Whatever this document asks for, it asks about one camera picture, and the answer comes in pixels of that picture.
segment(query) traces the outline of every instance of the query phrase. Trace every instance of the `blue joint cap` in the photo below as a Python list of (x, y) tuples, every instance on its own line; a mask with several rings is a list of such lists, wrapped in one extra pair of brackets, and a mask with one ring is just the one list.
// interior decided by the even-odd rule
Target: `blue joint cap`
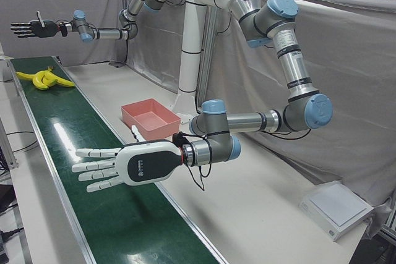
[(271, 39), (267, 37), (259, 38), (258, 40), (248, 40), (247, 45), (250, 48), (258, 48), (259, 46), (266, 45), (267, 43), (270, 43)]
[(143, 4), (144, 8), (147, 9), (149, 12), (153, 12), (154, 14), (156, 14), (158, 12), (158, 10), (156, 9), (152, 9), (151, 7), (149, 7), (148, 5)]
[(298, 6), (294, 0), (268, 0), (267, 7), (286, 19), (293, 19), (298, 14)]
[(239, 139), (234, 135), (232, 135), (231, 138), (233, 139), (233, 149), (232, 149), (230, 157), (228, 157), (227, 161), (234, 160), (237, 157), (239, 157), (239, 155), (241, 154), (241, 144), (239, 142)]
[(333, 116), (333, 105), (329, 97), (323, 94), (316, 94), (307, 102), (305, 106), (305, 123), (309, 128), (316, 129), (325, 126)]
[(195, 134), (195, 132), (192, 129), (192, 120), (190, 121), (190, 123), (188, 124), (188, 130), (190, 130), (190, 133)]
[(77, 9), (76, 11), (74, 11), (73, 17), (74, 17), (76, 20), (85, 20), (85, 12), (83, 12), (83, 11), (80, 10), (80, 9)]
[(202, 112), (204, 114), (225, 114), (227, 110), (223, 100), (213, 99), (202, 103)]
[(93, 40), (92, 36), (90, 36), (88, 33), (81, 33), (80, 38), (83, 43), (90, 43)]

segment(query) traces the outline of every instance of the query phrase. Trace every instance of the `yellow object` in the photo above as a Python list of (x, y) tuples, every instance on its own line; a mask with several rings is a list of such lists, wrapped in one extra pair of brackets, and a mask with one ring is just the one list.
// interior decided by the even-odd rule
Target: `yellow object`
[(25, 73), (19, 72), (19, 71), (15, 72), (15, 73), (17, 75), (17, 78), (21, 79), (21, 80), (33, 80), (33, 77), (35, 76), (34, 74), (25, 74)]
[(32, 79), (34, 86), (39, 90), (48, 90), (49, 86), (43, 83), (43, 77), (45, 75), (46, 70), (42, 70), (37, 72)]
[(43, 77), (44, 85), (49, 87), (55, 86), (57, 81), (58, 81), (57, 79), (53, 79), (53, 80), (47, 79), (45, 75)]
[(55, 86), (56, 84), (67, 88), (75, 86), (74, 82), (71, 82), (70, 80), (65, 80), (53, 74), (51, 67), (49, 67), (47, 70), (41, 70), (36, 74), (25, 74), (19, 71), (15, 73), (18, 79), (31, 80), (37, 89), (43, 91), (48, 90), (50, 87)]
[(48, 68), (48, 70), (45, 71), (45, 77), (48, 80), (56, 80), (56, 83), (62, 87), (71, 88), (71, 87), (75, 86), (74, 82), (71, 82), (70, 80), (65, 80), (65, 79), (53, 74), (52, 69), (50, 67)]

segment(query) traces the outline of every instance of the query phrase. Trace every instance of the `conveyor belt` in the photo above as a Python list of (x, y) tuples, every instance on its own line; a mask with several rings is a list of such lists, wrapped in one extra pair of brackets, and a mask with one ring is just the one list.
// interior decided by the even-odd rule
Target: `conveyor belt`
[[(56, 75), (67, 78), (52, 57), (11, 62), (15, 71), (28, 74), (53, 66)], [(40, 91), (24, 80), (19, 88), (33, 126), (37, 125), (36, 133), (43, 140), (41, 149), (51, 163), (62, 202), (65, 208), (72, 207), (66, 211), (87, 262), (218, 263), (156, 185), (123, 184), (86, 193), (91, 182), (79, 182), (71, 166), (93, 159), (76, 159), (73, 148), (113, 148), (122, 144), (78, 88), (56, 85)]]

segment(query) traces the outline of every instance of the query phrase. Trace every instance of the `bunch of bananas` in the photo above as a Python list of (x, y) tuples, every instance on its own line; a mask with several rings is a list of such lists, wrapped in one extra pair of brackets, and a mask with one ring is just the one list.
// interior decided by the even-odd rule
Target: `bunch of bananas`
[(65, 80), (61, 77), (52, 73), (52, 68), (49, 67), (47, 70), (41, 70), (36, 74), (25, 74), (23, 72), (17, 71), (17, 77), (21, 80), (31, 80), (34, 86), (39, 90), (48, 90), (54, 85), (60, 85), (62, 87), (74, 87), (74, 82), (70, 80)]

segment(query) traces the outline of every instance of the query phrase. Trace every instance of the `logo on robotic hand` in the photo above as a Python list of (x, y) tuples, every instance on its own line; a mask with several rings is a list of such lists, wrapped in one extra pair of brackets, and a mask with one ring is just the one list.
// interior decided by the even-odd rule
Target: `logo on robotic hand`
[(137, 162), (137, 175), (139, 177), (142, 177), (144, 175), (144, 172), (143, 172), (143, 160), (139, 160)]

